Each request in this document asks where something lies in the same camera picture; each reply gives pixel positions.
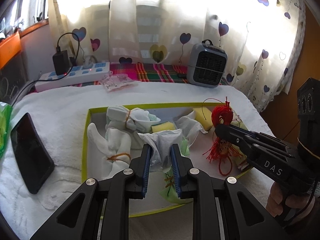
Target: smartphone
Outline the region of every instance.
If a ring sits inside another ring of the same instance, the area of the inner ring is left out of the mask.
[[[37,194],[54,170],[54,162],[40,140],[29,113],[12,129],[11,142],[24,183],[31,194]]]

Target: metal pivot bolt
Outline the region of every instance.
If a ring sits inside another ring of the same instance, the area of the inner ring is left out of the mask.
[[[231,184],[235,184],[237,182],[237,179],[235,177],[229,177],[229,178],[227,178],[227,182],[229,182]]]
[[[197,168],[191,168],[190,169],[190,173],[191,174],[198,174],[199,173],[199,170]]]
[[[91,178],[91,179],[87,179],[85,183],[86,183],[87,185],[91,186],[91,185],[93,185],[93,184],[95,184],[95,183],[96,183],[96,180],[95,180],[95,179],[93,179],[93,178]]]
[[[125,174],[125,175],[130,175],[132,173],[133,173],[133,170],[130,169],[130,168],[127,168],[127,169],[123,170],[123,174]]]

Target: orange wall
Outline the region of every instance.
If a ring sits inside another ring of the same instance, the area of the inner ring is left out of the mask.
[[[280,93],[270,102],[261,116],[273,134],[297,144],[300,126],[297,110],[297,90],[308,77],[320,79],[320,26],[306,8],[306,31],[302,51],[293,73],[289,94]]]

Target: window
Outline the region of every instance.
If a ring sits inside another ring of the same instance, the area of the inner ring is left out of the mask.
[[[0,36],[11,35],[48,18],[48,0],[13,0],[0,17]]]

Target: white fleece blanket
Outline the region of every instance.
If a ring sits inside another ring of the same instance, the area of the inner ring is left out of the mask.
[[[102,86],[64,87],[25,96],[12,112],[11,127],[29,112],[51,155],[55,169],[37,195],[28,192],[15,161],[11,141],[0,160],[0,210],[21,240],[34,232],[81,184],[84,124],[89,108],[163,102],[225,101],[241,116],[249,130],[272,135],[251,102],[229,86],[215,89],[175,83],[139,83],[107,93]],[[272,180],[253,169],[240,181],[265,206]],[[130,239],[192,239],[192,208],[130,219]]]

